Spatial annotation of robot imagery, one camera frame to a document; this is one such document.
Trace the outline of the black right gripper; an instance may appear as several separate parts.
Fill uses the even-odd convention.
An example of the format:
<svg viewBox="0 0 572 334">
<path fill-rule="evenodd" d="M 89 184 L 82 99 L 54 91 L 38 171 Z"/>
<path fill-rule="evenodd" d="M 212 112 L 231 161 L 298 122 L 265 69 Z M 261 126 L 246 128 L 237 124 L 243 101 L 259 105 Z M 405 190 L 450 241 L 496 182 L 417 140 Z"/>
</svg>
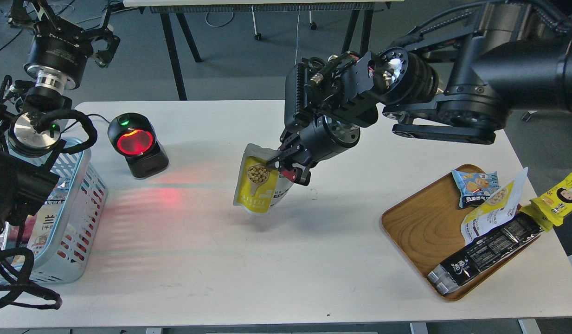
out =
<svg viewBox="0 0 572 334">
<path fill-rule="evenodd" d="M 353 148 L 360 140 L 360 127 L 329 116 L 315 117 L 306 127 L 298 126 L 294 117 L 284 116 L 280 151 L 265 163 L 295 184 L 308 186 L 310 168 Z"/>
</svg>

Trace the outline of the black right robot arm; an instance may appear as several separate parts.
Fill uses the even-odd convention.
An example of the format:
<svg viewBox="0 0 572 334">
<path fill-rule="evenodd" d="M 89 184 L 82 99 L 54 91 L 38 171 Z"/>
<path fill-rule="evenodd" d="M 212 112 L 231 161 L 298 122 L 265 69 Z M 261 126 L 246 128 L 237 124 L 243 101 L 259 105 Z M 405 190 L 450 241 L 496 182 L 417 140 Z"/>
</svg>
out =
<svg viewBox="0 0 572 334">
<path fill-rule="evenodd" d="M 383 116 L 399 136 L 492 144 L 513 110 L 572 112 L 572 16 L 546 0 L 440 13 L 383 51 L 303 59 L 286 79 L 284 132 L 268 161 L 307 185 Z"/>
</svg>

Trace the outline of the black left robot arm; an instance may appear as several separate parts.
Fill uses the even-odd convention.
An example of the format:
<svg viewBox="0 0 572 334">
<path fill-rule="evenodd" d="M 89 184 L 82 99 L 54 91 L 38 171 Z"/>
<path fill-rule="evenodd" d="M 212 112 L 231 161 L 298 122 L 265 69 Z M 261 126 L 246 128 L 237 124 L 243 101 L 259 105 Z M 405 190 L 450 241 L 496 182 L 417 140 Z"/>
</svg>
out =
<svg viewBox="0 0 572 334">
<path fill-rule="evenodd" d="M 24 66 L 30 81 L 6 75 L 0 87 L 0 236 L 6 224 L 23 225 L 39 212 L 59 177 L 51 171 L 60 154 L 78 154 L 97 140 L 86 114 L 72 109 L 65 90 L 77 89 L 86 63 L 95 59 L 106 67 L 120 38 L 109 26 L 105 7 L 99 26 L 82 28 L 57 15 L 45 0 L 31 0 L 32 18 L 23 0 L 12 2 L 8 23 L 34 34 Z M 2 249 L 0 308 L 19 306 L 58 309 L 61 296 L 31 281 L 35 256 L 27 248 Z"/>
</svg>

